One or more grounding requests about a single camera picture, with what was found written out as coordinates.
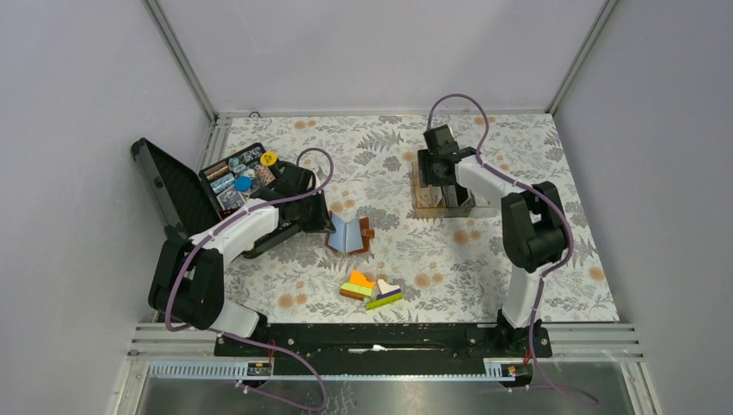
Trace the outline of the brown leather card holder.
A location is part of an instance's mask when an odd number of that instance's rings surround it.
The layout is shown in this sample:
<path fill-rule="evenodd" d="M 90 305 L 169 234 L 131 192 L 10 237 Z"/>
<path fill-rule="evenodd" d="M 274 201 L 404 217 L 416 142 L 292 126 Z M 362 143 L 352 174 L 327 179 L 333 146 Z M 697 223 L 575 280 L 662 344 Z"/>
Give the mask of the brown leather card holder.
<path fill-rule="evenodd" d="M 330 213 L 334 231 L 328 233 L 325 246 L 334 253 L 356 255 L 370 251 L 375 231 L 367 217 L 345 221 L 336 213 Z"/>

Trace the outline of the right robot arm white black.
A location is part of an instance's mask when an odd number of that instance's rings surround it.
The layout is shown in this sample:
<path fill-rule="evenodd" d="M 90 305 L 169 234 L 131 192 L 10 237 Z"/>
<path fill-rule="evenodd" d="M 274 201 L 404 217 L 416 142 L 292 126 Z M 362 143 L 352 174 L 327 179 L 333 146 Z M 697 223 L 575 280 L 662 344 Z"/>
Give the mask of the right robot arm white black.
<path fill-rule="evenodd" d="M 539 316 L 539 301 L 549 271 L 573 253 L 573 235 L 551 182 L 528 185 L 483 162 L 472 147 L 460 148 L 452 130 L 442 125 L 424 132 L 418 152 L 421 185 L 454 186 L 500 206 L 502 243 L 512 263 L 507 300 L 500 310 L 497 348 L 516 356 L 530 344 L 526 328 Z"/>

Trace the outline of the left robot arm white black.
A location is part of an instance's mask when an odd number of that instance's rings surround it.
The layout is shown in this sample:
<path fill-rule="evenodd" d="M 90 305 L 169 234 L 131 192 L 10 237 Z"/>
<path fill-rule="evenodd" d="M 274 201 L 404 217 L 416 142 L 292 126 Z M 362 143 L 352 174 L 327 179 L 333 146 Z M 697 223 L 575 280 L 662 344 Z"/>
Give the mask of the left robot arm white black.
<path fill-rule="evenodd" d="M 274 180 L 223 221 L 164 242 L 148 302 L 163 314 L 167 330 L 235 335 L 235 344 L 248 355 L 267 347 L 268 333 L 258 326 L 262 315 L 227 299 L 225 270 L 236 258 L 255 259 L 299 233 L 334 230 L 325 184 L 313 171 L 278 162 L 271 172 Z"/>

